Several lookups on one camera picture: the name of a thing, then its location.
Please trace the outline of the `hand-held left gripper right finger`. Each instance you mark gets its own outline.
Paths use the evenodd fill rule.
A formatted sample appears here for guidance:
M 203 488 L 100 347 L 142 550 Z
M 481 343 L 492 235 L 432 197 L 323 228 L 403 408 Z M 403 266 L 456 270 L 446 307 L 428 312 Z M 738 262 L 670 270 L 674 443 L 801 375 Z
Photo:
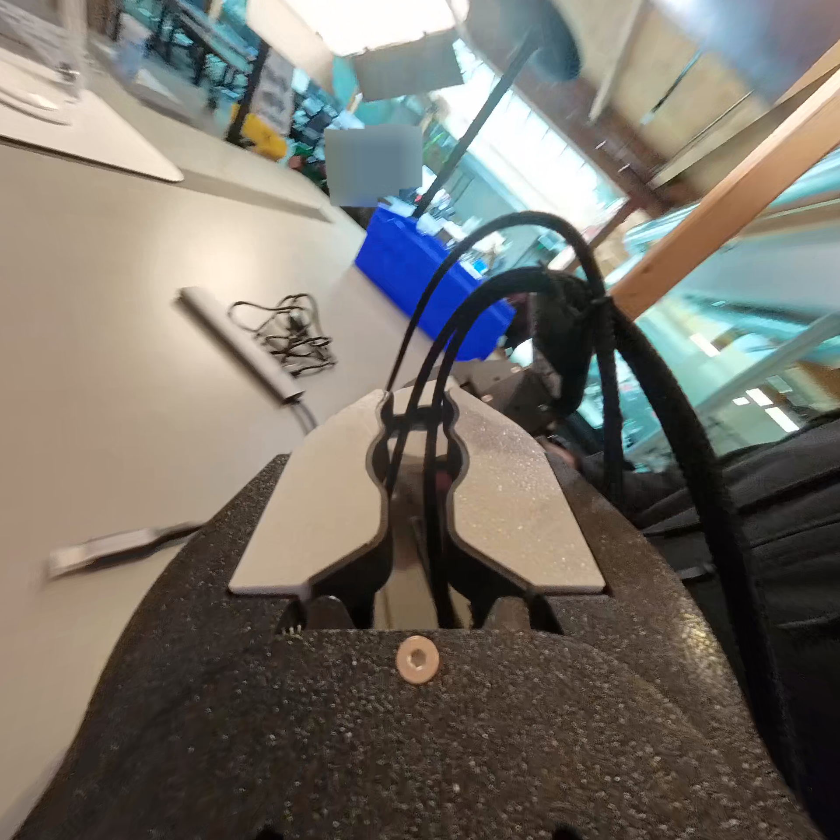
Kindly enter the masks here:
M 445 393 L 452 483 L 445 573 L 483 625 L 504 597 L 600 596 L 606 580 L 543 447 L 459 388 Z

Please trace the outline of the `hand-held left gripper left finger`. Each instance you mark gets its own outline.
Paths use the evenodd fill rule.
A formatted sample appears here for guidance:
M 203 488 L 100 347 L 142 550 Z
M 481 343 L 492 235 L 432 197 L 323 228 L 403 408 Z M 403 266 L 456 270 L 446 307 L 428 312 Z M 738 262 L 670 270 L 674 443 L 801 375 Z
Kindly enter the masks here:
M 335 597 L 353 624 L 374 624 L 393 568 L 388 421 L 393 397 L 374 390 L 310 432 L 290 454 L 230 578 L 232 595 L 309 604 Z

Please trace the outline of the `grey power strip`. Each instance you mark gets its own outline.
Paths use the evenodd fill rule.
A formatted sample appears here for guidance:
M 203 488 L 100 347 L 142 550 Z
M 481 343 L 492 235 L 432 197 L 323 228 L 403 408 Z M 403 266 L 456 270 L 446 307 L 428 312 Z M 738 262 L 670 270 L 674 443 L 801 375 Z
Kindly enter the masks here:
M 280 363 L 244 329 L 235 325 L 227 310 L 207 290 L 182 287 L 177 300 L 227 350 L 283 404 L 298 403 L 304 391 Z

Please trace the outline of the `blue plastic bin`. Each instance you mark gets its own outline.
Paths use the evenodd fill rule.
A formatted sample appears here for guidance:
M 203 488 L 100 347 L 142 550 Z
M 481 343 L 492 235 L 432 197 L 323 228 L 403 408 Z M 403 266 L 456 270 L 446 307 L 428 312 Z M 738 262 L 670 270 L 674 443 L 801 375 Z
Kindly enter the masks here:
M 448 255 L 435 238 L 419 233 L 416 220 L 379 206 L 366 228 L 355 265 L 407 317 L 417 307 L 433 273 Z M 434 340 L 457 307 L 483 283 L 456 263 L 438 284 L 418 328 Z M 513 320 L 513 307 L 501 299 L 482 313 L 456 355 L 457 361 L 485 360 Z

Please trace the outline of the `black lamp stand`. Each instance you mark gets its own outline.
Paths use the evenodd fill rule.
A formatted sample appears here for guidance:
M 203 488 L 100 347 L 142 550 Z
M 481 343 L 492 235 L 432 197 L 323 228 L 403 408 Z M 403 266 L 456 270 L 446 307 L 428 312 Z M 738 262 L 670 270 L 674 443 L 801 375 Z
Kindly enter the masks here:
M 514 50 L 499 81 L 416 205 L 413 218 L 425 214 L 437 192 L 455 172 L 490 115 L 529 62 L 535 62 L 542 81 L 563 84 L 581 74 L 581 55 L 574 34 L 551 1 L 469 2 L 465 40 L 486 58 L 490 58 L 487 52 L 489 46 L 513 46 Z

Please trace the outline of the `wooden beam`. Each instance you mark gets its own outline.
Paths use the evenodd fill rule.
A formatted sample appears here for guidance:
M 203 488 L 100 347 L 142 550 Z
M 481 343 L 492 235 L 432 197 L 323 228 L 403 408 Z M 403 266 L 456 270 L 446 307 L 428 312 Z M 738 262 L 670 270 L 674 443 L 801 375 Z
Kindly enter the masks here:
M 772 201 L 838 147 L 839 43 L 764 114 L 739 132 L 718 132 L 716 146 L 682 172 L 721 175 L 687 216 L 612 288 L 615 304 L 636 319 Z

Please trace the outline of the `yellow sign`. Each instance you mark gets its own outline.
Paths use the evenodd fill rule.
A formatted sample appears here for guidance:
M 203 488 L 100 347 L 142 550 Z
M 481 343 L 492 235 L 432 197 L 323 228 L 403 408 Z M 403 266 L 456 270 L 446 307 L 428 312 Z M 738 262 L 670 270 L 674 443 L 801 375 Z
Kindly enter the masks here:
M 226 141 L 246 149 L 272 162 L 282 161 L 288 152 L 286 138 L 277 134 L 269 124 L 252 112 L 245 119 L 236 135 L 233 134 L 238 119 L 239 105 L 232 106 Z

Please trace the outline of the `white light panel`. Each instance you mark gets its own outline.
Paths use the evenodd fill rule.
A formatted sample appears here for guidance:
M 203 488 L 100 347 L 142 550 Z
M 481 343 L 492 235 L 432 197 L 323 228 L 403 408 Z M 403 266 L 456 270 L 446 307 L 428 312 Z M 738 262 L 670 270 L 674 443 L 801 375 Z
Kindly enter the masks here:
M 247 26 L 327 92 L 333 60 L 462 25 L 468 1 L 247 1 Z

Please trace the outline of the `white desk pad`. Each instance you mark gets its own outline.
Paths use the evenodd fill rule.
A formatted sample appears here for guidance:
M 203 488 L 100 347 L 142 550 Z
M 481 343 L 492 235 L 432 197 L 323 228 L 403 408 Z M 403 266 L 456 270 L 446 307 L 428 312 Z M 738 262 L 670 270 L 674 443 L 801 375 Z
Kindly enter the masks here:
M 64 109 L 71 125 L 41 122 L 1 105 L 1 139 L 109 169 L 180 183 L 183 173 L 104 100 L 84 89 L 74 100 L 47 66 L 2 49 L 3 83 L 38 93 Z

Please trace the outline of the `clear plastic container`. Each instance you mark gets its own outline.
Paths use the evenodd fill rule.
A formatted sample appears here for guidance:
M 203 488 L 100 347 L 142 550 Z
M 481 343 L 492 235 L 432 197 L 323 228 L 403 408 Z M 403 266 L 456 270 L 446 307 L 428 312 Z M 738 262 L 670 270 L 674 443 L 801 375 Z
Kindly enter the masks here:
M 88 2 L 2 1 L 2 27 L 52 69 L 81 100 L 88 64 Z

